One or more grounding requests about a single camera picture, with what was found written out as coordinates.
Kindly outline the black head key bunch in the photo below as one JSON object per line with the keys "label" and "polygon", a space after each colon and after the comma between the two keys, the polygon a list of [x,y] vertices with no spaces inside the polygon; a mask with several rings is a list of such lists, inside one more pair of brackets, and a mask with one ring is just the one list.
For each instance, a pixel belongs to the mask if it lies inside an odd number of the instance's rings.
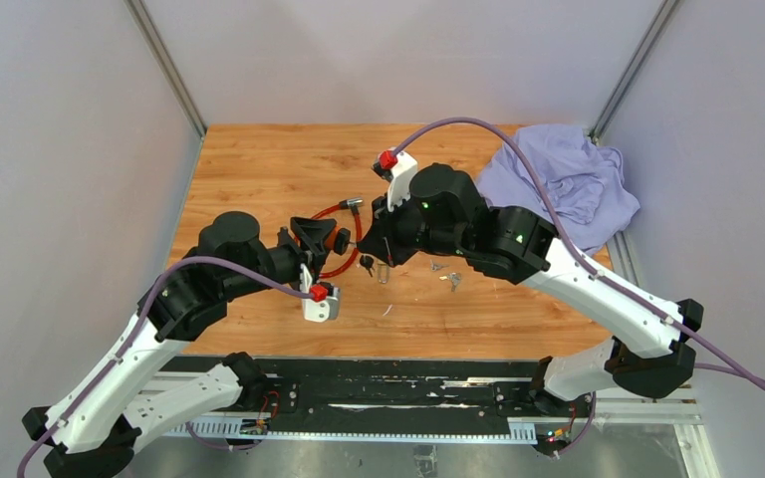
{"label": "black head key bunch", "polygon": [[356,243],[355,252],[358,254],[357,266],[367,272],[370,277],[373,277],[376,273],[376,257],[373,251],[366,246]]}

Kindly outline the orange black padlock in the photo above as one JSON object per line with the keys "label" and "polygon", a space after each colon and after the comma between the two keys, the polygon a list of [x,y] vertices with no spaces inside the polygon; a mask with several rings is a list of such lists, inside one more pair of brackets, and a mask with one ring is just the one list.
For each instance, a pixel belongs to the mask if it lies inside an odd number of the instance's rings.
{"label": "orange black padlock", "polygon": [[347,228],[334,229],[325,240],[325,248],[337,255],[344,255],[351,243],[351,231]]}

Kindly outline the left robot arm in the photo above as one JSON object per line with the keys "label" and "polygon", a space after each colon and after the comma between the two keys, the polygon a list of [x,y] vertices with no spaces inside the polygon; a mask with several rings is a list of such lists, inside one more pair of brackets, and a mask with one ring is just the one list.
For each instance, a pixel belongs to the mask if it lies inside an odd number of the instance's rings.
{"label": "left robot arm", "polygon": [[277,244],[267,247],[254,216],[217,216],[196,246],[155,280],[93,370],[59,402],[24,415],[34,447],[48,451],[48,473],[114,477],[153,440],[203,413],[234,405],[266,410],[268,378],[245,353],[157,396],[145,398],[141,391],[241,297],[274,290],[299,299],[309,320],[334,318],[340,292],[320,274],[350,239],[333,219],[294,217]]}

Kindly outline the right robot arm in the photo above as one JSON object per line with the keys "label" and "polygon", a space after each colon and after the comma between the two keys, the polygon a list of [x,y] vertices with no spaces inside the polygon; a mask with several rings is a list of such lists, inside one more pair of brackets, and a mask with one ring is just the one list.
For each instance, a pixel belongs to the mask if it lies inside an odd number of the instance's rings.
{"label": "right robot arm", "polygon": [[544,292],[610,332],[603,343],[567,357],[546,357],[529,388],[532,406],[552,415],[583,394],[620,387],[664,398],[693,376],[695,332],[703,308],[656,298],[577,248],[555,226],[520,206],[490,207],[471,177],[449,165],[419,168],[399,160],[374,165],[388,184],[373,203],[362,253],[391,267],[421,252],[455,256],[486,277]]}

